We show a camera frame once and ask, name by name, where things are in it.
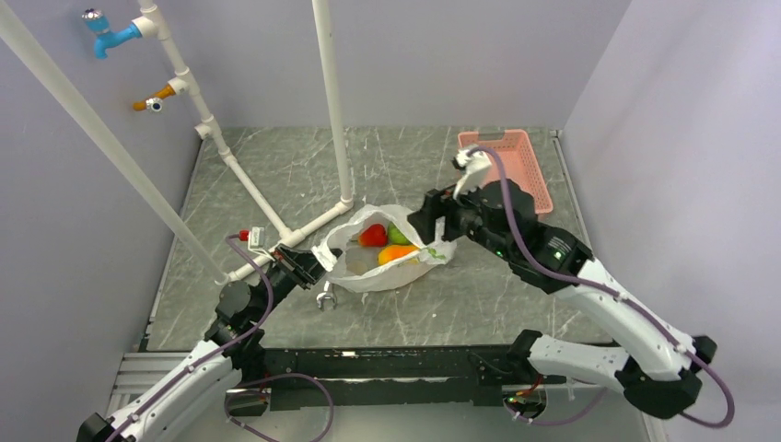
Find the white plastic bag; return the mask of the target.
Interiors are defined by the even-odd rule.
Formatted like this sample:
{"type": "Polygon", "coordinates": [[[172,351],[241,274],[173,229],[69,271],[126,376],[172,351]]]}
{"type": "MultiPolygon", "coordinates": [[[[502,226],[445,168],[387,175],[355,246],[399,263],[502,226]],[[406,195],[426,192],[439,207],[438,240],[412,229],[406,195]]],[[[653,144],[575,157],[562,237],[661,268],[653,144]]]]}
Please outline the white plastic bag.
{"type": "Polygon", "coordinates": [[[449,263],[456,252],[454,241],[437,239],[424,245],[407,220],[411,209],[386,204],[368,204],[355,212],[345,223],[332,228],[324,239],[311,248],[341,249],[336,266],[326,272],[326,280],[354,293],[378,292],[400,288],[420,278],[435,267],[449,263]],[[395,224],[419,251],[386,265],[378,266],[380,248],[361,247],[357,236],[373,224],[395,224]]]}

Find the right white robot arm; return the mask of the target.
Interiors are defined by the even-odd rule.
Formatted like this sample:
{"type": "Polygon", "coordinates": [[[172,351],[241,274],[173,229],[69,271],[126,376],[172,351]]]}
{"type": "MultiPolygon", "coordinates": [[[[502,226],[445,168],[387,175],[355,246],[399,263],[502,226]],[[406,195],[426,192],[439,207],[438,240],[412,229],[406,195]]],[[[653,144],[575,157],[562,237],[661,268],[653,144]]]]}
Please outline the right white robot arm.
{"type": "Polygon", "coordinates": [[[407,216],[424,244],[466,237],[507,263],[527,285],[570,303],[614,340],[609,346],[570,343],[540,331],[524,330],[511,344],[503,367],[529,382],[540,375],[569,377],[621,393],[636,409],[671,419],[695,404],[703,386],[701,367],[717,345],[705,335],[690,336],[661,321],[621,286],[576,236],[539,221],[533,197],[510,182],[509,200],[492,181],[455,196],[453,187],[431,190],[407,216]]]}

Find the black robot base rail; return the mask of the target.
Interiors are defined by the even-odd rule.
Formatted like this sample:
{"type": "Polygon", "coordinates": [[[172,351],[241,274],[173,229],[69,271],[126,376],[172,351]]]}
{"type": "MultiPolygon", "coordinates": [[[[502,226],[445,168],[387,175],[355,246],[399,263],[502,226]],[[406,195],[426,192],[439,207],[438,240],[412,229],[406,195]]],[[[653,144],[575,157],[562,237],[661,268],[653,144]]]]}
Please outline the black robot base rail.
{"type": "Polygon", "coordinates": [[[499,406],[563,377],[540,375],[508,345],[269,348],[236,361],[239,390],[260,390],[273,411],[303,407],[469,403],[499,406]]]}

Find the orange fake fruit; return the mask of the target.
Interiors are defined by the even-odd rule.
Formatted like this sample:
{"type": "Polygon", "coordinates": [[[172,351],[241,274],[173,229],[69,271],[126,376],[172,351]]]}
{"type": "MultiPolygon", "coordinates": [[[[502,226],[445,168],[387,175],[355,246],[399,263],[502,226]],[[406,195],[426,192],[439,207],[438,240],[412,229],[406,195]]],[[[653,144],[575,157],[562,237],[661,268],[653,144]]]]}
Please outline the orange fake fruit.
{"type": "Polygon", "coordinates": [[[389,245],[379,252],[377,257],[378,266],[386,265],[418,251],[419,249],[415,245],[389,245]]]}

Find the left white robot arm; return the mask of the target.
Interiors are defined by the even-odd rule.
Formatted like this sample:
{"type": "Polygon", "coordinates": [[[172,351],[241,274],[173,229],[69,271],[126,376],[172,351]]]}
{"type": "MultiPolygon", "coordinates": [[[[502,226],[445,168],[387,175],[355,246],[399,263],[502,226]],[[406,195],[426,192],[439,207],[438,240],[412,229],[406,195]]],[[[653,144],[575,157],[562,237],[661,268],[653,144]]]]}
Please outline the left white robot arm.
{"type": "Polygon", "coordinates": [[[79,441],[171,441],[216,400],[266,374],[262,324],[297,287],[308,289],[327,273],[311,251],[279,246],[257,285],[225,285],[216,318],[204,338],[153,387],[108,417],[90,415],[79,441]]]}

